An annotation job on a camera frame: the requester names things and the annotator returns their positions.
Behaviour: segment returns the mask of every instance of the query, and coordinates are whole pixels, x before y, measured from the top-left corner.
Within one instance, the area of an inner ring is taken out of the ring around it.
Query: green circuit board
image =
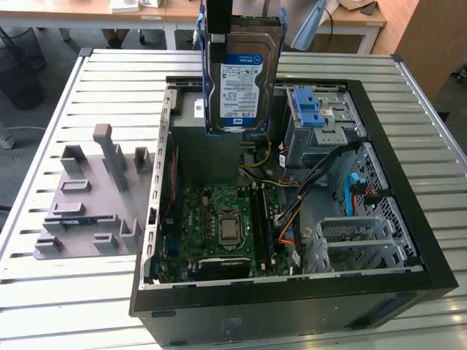
[[[279,212],[275,187],[266,193],[269,213]],[[220,244],[220,220],[223,215],[238,215],[241,238],[238,244]],[[279,276],[287,274],[285,252],[276,254],[276,265],[262,271],[255,264],[255,243],[250,221],[249,187],[185,188],[182,206],[182,235],[180,237],[181,261],[190,262],[208,257],[246,257],[251,259],[251,277]],[[172,264],[174,281],[190,281],[184,267]]]

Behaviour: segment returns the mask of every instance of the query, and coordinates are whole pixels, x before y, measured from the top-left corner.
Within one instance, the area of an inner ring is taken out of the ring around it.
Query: metal table
[[[165,78],[200,75],[200,55],[94,50],[89,56],[84,51],[0,235],[2,349],[157,348],[139,320],[128,316],[135,256],[36,261],[31,254],[60,179],[58,158],[63,147],[79,143],[86,154],[99,154],[100,147],[92,141],[93,127],[111,123],[112,138],[124,152],[140,146],[154,152]],[[231,347],[465,349],[466,156],[410,73],[388,56],[285,53],[278,75],[363,82],[460,286],[376,330],[248,341]]]

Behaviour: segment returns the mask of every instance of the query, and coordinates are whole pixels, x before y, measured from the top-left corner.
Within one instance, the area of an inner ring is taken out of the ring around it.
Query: cardboard box
[[[337,1],[340,3],[340,5],[342,5],[349,11],[353,9],[359,9],[361,7],[364,7],[374,2],[374,0],[337,0]]]
[[[141,6],[147,7],[159,7],[162,3],[162,0],[139,0]]]

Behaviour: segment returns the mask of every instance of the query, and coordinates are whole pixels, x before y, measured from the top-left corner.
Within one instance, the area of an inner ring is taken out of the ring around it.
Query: motherboard
[[[277,189],[261,190],[272,223],[279,212]],[[253,193],[251,186],[184,189],[181,235],[166,237],[170,282],[288,274],[286,251],[274,249],[272,231],[266,229],[264,237],[255,237],[258,215],[251,204]],[[233,264],[230,269],[226,261]]]

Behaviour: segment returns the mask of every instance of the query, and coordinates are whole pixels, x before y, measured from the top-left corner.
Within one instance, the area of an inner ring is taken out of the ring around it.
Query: wooden table
[[[159,8],[141,7],[139,12],[112,13],[110,0],[0,0],[0,26],[165,31],[163,19],[168,2],[163,0]],[[167,49],[175,50],[175,41],[169,46],[169,40]]]
[[[177,29],[192,29],[193,23],[195,23],[196,18],[198,18],[199,3],[200,0],[169,0],[164,22],[170,23],[171,31]],[[380,28],[386,26],[386,19],[378,9],[374,10],[373,15],[367,16],[360,13],[360,9],[347,11],[344,7],[338,7],[336,11],[332,13],[332,17],[334,22],[334,34],[363,36],[358,48],[358,54],[361,55],[371,52]],[[317,30],[319,34],[328,34],[330,32],[330,20],[325,21]]]
[[[0,0],[0,26],[55,28],[163,29],[168,50],[175,50],[175,31],[192,30],[200,0],[163,0],[161,7],[139,12],[112,13],[110,0]],[[334,34],[357,34],[363,39],[359,54],[370,53],[386,19],[378,9],[372,16],[338,8],[333,14]],[[331,22],[318,28],[328,34]]]

